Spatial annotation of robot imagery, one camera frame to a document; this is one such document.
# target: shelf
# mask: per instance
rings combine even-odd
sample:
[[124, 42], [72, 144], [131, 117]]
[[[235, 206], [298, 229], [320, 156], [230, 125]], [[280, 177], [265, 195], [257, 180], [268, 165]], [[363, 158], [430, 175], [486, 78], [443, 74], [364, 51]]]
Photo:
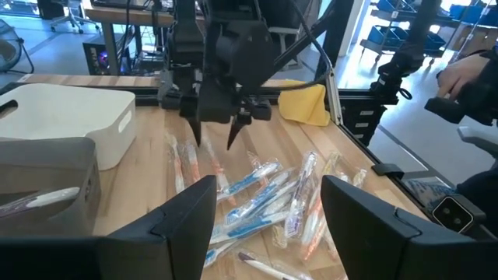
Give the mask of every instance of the shelf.
[[[371, 51], [374, 51], [378, 54], [386, 54], [385, 51], [397, 51], [399, 49], [399, 46], [395, 46], [395, 47], [383, 46], [382, 47], [380, 44], [374, 43], [372, 41], [364, 40], [364, 39], [361, 40], [361, 42], [359, 42], [359, 45], [364, 47], [364, 48], [367, 48]], [[424, 50], [423, 53], [430, 58], [441, 58], [441, 57], [443, 57], [444, 51], [442, 51], [442, 50]]]
[[[396, 23], [405, 22], [405, 21], [411, 22], [417, 16], [416, 12], [398, 11], [398, 16], [396, 17], [396, 19], [392, 19], [391, 14], [392, 14], [391, 12], [385, 12], [385, 11], [381, 11], [381, 10], [372, 10], [372, 13], [371, 13], [372, 16], [375, 16], [379, 19], [383, 19], [383, 20], [387, 20], [387, 21], [392, 20], [393, 22], [396, 22]], [[438, 26], [449, 26], [449, 27], [457, 28], [458, 25], [460, 24], [460, 21], [456, 20], [456, 19], [448, 19], [446, 16], [437, 16], [437, 18], [435, 18], [433, 24], [438, 25]]]

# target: cable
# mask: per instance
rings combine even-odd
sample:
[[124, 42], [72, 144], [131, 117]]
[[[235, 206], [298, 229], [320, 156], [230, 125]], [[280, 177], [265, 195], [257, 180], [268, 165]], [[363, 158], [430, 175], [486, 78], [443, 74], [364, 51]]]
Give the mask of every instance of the cable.
[[261, 92], [268, 92], [268, 91], [276, 91], [276, 90], [306, 89], [306, 88], [309, 88], [311, 86], [315, 86], [315, 85], [319, 84], [321, 81], [324, 81], [327, 78], [327, 76], [329, 75], [330, 71], [332, 70], [332, 63], [330, 62], [330, 59], [328, 59], [328, 56], [325, 53], [324, 48], [321, 47], [321, 45], [318, 43], [317, 38], [315, 38], [313, 36], [313, 34], [311, 34], [311, 31], [306, 24], [306, 20], [304, 19], [303, 13], [299, 10], [299, 7], [294, 2], [294, 0], [289, 0], [289, 2], [291, 3], [291, 6], [294, 8], [294, 11], [296, 12], [297, 16], [299, 17], [301, 25], [303, 26], [303, 29], [304, 29], [304, 33], [306, 34], [306, 36], [308, 36], [311, 39], [311, 43], [313, 43], [313, 45], [317, 48], [318, 52], [320, 53], [320, 58], [324, 61], [326, 69], [325, 69], [324, 74], [320, 78], [314, 80], [313, 82], [306, 82], [302, 85], [295, 85], [295, 86], [262, 86], [258, 90], [258, 92], [260, 92], [260, 93]]
[[130, 28], [130, 3], [132, 0], [126, 1], [126, 28], [124, 28], [123, 35], [123, 46], [121, 47], [121, 53], [119, 54], [119, 59], [117, 60], [117, 75], [121, 74], [121, 62], [123, 61], [123, 54], [126, 50], [126, 41], [128, 40], [128, 28]]

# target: metal rack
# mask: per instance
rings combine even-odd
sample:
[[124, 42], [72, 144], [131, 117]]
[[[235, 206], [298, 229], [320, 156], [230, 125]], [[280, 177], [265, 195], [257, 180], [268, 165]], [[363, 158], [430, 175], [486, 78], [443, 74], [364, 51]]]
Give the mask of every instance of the metal rack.
[[[388, 52], [394, 52], [397, 49], [399, 49], [399, 46], [387, 46], [386, 45], [386, 39], [388, 38], [388, 33], [390, 32], [390, 29], [393, 27], [393, 23], [401, 23], [401, 22], [411, 22], [416, 18], [417, 11], [404, 11], [400, 9], [403, 0], [398, 0], [395, 6], [395, 10], [392, 12], [387, 12], [383, 10], [372, 10], [370, 13], [371, 16], [375, 16], [379, 19], [387, 20], [389, 21], [389, 24], [387, 26], [387, 29], [383, 32], [383, 38], [382, 38], [382, 43], [378, 44], [370, 40], [363, 39], [360, 41], [359, 45], [363, 47], [362, 50], [362, 55], [365, 52], [365, 49], [369, 49], [371, 51], [374, 51], [377, 53], [377, 56], [375, 57], [375, 62], [379, 62], [381, 59], [382, 54], [389, 54]], [[463, 16], [461, 19], [463, 19], [468, 11], [468, 8], [465, 9]], [[435, 25], [444, 27], [453, 27], [454, 32], [451, 34], [450, 40], [446, 42], [444, 45], [444, 49], [441, 50], [439, 49], [434, 49], [434, 50], [425, 50], [424, 54], [427, 57], [431, 57], [432, 59], [430, 60], [429, 65], [432, 65], [434, 63], [434, 60], [436, 58], [441, 58], [444, 54], [444, 52], [447, 50], [450, 42], [453, 40], [454, 35], [457, 32], [458, 27], [461, 25], [461, 19], [451, 19], [448, 16], [441, 16], [439, 15], [435, 20], [434, 23]]]

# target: computer tower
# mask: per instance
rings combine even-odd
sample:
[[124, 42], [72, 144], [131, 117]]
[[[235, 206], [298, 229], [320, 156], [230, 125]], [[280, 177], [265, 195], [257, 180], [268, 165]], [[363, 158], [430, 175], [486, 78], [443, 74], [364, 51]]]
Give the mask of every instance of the computer tower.
[[[124, 34], [115, 33], [114, 37], [116, 38], [117, 59], [119, 59], [123, 48]], [[133, 34], [129, 33], [126, 38], [127, 42], [121, 60], [121, 74], [127, 74], [132, 70], [132, 60], [130, 59], [128, 45], [133, 38]], [[86, 64], [88, 65], [88, 73], [90, 75], [110, 75], [107, 49], [102, 34], [96, 35], [88, 41], [83, 42], [83, 49], [85, 51]]]

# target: desk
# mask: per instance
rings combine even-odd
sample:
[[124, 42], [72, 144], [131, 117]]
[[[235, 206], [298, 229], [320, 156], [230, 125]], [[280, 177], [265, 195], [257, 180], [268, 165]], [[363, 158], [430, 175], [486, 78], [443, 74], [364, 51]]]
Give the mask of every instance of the desk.
[[[107, 60], [109, 61], [109, 69], [111, 75], [119, 75], [119, 67], [117, 63], [116, 40], [114, 38], [113, 24], [126, 24], [126, 10], [106, 7], [85, 7], [85, 14], [89, 19], [102, 24], [103, 39], [107, 49]], [[151, 11], [130, 10], [129, 23], [140, 30], [140, 26], [151, 26], [153, 24]], [[172, 15], [165, 12], [159, 12], [157, 15], [157, 27], [168, 27], [173, 23]], [[139, 40], [140, 34], [136, 34], [135, 38]]]
[[[90, 86], [154, 86], [157, 81], [146, 77], [26, 75], [20, 82], [46, 82], [62, 85]], [[132, 222], [161, 205], [175, 195], [174, 165], [170, 147], [164, 138], [168, 130], [177, 136], [179, 143], [193, 141], [187, 121], [178, 117], [176, 111], [165, 111], [157, 107], [136, 108], [137, 137], [119, 165], [100, 173], [102, 198], [96, 221], [95, 234], [108, 234]], [[370, 167], [373, 163], [344, 132], [330, 124], [318, 128], [296, 122], [285, 121], [274, 108], [270, 121], [254, 121], [244, 128], [226, 151], [229, 125], [203, 124], [202, 133], [208, 134], [219, 161], [225, 168], [229, 180], [239, 180], [252, 171], [247, 151], [257, 154], [261, 161], [279, 159], [284, 167], [300, 166], [302, 155], [310, 150], [318, 153], [316, 170], [321, 170], [330, 152], [340, 152], [344, 169], [351, 166], [368, 170], [363, 189], [389, 203], [423, 217], [418, 208], [386, 177], [378, 177]], [[201, 176], [212, 174], [209, 156], [201, 147], [198, 153]], [[191, 184], [190, 167], [183, 164], [186, 185]], [[257, 187], [238, 194], [239, 199], [248, 199]], [[223, 217], [231, 209], [228, 202], [218, 205], [216, 218]], [[343, 268], [333, 261], [321, 244], [314, 256], [302, 262], [297, 257], [298, 247], [282, 250], [272, 244], [272, 231], [264, 230], [242, 244], [257, 254], [271, 260], [282, 260], [293, 267], [307, 271], [315, 280], [331, 280], [340, 277]], [[235, 261], [230, 254], [206, 268], [202, 279], [261, 279], [270, 280], [255, 269]]]

